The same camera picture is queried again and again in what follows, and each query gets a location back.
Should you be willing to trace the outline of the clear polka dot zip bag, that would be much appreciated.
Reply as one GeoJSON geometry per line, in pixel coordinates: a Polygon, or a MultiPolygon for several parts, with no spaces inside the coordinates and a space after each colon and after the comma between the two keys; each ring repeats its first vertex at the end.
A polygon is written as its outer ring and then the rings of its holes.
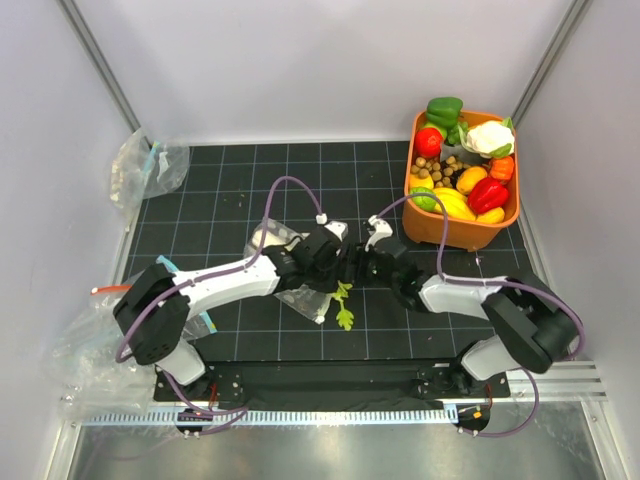
{"type": "MultiPolygon", "coordinates": [[[[249,260],[255,254],[261,236],[262,225],[259,224],[250,235],[249,240],[244,247],[243,256],[246,260],[249,260]]],[[[297,237],[304,239],[307,236],[308,233],[300,234],[276,220],[269,219],[267,221],[264,248],[267,248],[268,246],[284,245],[297,237]]],[[[307,285],[302,285],[295,290],[285,290],[283,292],[276,293],[275,297],[318,325],[324,323],[331,303],[331,297],[329,294],[312,290],[307,285]]]]}

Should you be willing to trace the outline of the green celery stalk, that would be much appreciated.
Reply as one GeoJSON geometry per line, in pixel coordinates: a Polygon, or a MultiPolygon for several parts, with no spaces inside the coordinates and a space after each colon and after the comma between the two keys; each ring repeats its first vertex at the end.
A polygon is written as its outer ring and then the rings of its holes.
{"type": "Polygon", "coordinates": [[[336,290],[330,294],[331,299],[338,304],[336,322],[344,331],[351,331],[354,324],[354,314],[346,307],[346,300],[352,288],[353,285],[350,283],[338,282],[336,290]]]}

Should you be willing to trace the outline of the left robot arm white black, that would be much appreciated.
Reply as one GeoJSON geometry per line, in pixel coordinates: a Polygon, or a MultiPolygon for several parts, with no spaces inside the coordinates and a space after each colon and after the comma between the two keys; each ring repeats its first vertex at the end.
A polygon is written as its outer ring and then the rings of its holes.
{"type": "Polygon", "coordinates": [[[256,257],[200,271],[145,269],[113,309],[124,335],[116,361],[133,358],[169,373],[190,400],[208,395],[212,379],[195,347],[182,337],[186,322],[213,308],[302,286],[329,282],[348,234],[343,222],[316,227],[292,247],[272,245],[256,257]]]}

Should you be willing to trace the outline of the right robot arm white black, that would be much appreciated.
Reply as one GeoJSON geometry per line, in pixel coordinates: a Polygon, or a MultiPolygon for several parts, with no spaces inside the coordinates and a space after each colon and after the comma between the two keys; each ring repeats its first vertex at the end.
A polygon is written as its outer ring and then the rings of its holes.
{"type": "Polygon", "coordinates": [[[544,374],[584,336],[575,313],[534,275],[521,280],[431,274],[396,237],[354,246],[346,261],[346,279],[389,289],[409,311],[475,317],[492,325],[495,335],[463,349],[451,366],[451,385],[463,396],[475,395],[489,378],[509,370],[544,374]]]}

